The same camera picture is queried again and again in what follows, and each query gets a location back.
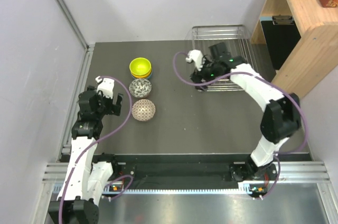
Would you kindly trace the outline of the brown lattice patterned bowl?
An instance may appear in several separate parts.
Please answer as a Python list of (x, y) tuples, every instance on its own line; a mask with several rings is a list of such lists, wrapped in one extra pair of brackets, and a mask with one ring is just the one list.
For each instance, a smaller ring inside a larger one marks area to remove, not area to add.
[(132, 116), (140, 122), (146, 122), (155, 115), (156, 107), (154, 103), (148, 99), (140, 99), (132, 106)]

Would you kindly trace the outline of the black white patterned bowl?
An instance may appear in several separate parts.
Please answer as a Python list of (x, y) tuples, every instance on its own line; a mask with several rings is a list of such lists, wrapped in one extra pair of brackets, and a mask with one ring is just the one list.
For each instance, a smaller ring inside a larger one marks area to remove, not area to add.
[(151, 82), (144, 78), (135, 79), (129, 85), (129, 92), (135, 98), (145, 98), (151, 91)]

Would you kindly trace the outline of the metal wire dish rack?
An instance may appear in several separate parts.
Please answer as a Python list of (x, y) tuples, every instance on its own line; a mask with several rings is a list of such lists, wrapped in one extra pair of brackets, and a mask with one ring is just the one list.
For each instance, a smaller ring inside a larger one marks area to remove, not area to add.
[(238, 61), (239, 57), (258, 70), (250, 35), (243, 25), (195, 26), (192, 28), (192, 50), (200, 50), (205, 63)]

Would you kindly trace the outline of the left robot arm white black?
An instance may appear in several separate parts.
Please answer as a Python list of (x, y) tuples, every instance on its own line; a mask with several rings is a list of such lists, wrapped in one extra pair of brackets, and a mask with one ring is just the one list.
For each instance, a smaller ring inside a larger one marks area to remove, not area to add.
[(106, 115), (120, 115), (122, 94), (114, 99), (107, 79), (79, 94), (77, 120), (71, 130), (71, 154), (65, 181), (48, 213), (54, 223), (98, 223), (99, 201), (106, 182), (119, 176), (112, 155), (95, 155)]

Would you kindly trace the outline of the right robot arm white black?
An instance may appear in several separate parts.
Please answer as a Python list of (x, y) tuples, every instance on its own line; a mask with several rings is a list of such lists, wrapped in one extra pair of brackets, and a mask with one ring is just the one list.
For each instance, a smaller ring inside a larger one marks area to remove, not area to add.
[(221, 78), (241, 87), (261, 108), (261, 138), (243, 168), (232, 171), (237, 181), (261, 178), (273, 162), (274, 156), (289, 138), (301, 127), (299, 97), (282, 91), (263, 79), (241, 56), (224, 60), (209, 60), (199, 50), (192, 50), (185, 58), (194, 64), (190, 76), (192, 85), (206, 90)]

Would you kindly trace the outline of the orange bowl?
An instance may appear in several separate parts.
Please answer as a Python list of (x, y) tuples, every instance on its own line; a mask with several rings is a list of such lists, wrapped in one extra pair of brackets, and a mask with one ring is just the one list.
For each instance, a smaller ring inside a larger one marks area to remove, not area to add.
[(148, 79), (148, 78), (150, 78), (151, 76), (152, 76), (152, 69), (150, 69), (150, 71), (147, 73), (147, 74), (145, 74), (145, 75), (143, 75), (143, 76), (137, 76), (137, 75), (135, 75), (135, 74), (133, 74), (132, 72), (131, 72), (131, 76), (134, 78), (134, 79)]

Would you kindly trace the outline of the yellow-green bowl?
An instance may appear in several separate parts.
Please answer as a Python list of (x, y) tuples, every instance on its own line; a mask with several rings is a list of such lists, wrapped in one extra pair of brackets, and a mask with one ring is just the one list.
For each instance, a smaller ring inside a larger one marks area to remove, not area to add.
[(135, 58), (130, 62), (129, 70), (134, 77), (145, 77), (150, 74), (152, 64), (147, 58)]

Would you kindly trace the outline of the blue bowl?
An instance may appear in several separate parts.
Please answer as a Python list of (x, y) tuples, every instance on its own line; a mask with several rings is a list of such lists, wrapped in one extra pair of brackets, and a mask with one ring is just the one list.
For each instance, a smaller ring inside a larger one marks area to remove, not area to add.
[(150, 79), (151, 77), (152, 77), (152, 74), (153, 74), (153, 72), (151, 71), (147, 76), (145, 76), (145, 77), (136, 77), (136, 76), (134, 76), (133, 74), (132, 74), (132, 77), (134, 78), (134, 79)]

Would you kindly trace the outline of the black clipboard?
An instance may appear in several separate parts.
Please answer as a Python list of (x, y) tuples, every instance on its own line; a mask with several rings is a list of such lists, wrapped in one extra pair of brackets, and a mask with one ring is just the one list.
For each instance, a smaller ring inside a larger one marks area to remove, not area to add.
[(273, 68), (280, 70), (301, 39), (295, 20), (291, 15), (262, 16), (260, 24)]

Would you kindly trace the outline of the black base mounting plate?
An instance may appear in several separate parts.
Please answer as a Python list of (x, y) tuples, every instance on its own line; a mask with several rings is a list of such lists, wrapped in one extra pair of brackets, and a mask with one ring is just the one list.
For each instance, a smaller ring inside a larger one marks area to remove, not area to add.
[(249, 175), (241, 163), (126, 163), (113, 166), (113, 171), (108, 181), (131, 175), (129, 188), (134, 190), (237, 189), (239, 182), (266, 185), (276, 178), (275, 166)]

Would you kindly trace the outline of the wooden shelf unit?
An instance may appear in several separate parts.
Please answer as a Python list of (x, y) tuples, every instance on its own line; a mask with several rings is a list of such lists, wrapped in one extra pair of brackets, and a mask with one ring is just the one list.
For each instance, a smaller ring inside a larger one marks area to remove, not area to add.
[(273, 84), (305, 97), (337, 66), (337, 9), (319, 0), (265, 0), (260, 16), (291, 15), (300, 40)]

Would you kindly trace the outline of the aluminium corner post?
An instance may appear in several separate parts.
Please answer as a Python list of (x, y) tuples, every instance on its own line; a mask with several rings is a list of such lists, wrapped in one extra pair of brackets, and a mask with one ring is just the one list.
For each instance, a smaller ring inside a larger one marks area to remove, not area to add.
[(82, 45), (82, 47), (85, 50), (89, 49), (89, 44), (85, 40), (85, 37), (83, 36), (82, 32), (80, 31), (74, 17), (72, 16), (66, 2), (64, 0), (55, 0), (56, 3), (58, 4), (58, 7), (60, 8), (62, 14), (66, 18), (67, 22), (69, 23), (71, 29), (73, 30), (75, 36), (77, 37), (78, 41)]

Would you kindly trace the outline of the aluminium frame rail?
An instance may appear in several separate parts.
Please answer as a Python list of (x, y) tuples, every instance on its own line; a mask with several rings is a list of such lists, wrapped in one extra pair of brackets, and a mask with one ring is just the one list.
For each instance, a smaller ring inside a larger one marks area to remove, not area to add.
[(329, 183), (328, 171), (322, 162), (273, 162), (261, 175), (242, 179), (244, 163), (119, 163), (104, 189), (105, 195), (125, 189), (127, 194), (251, 194), (266, 193), (274, 183)]

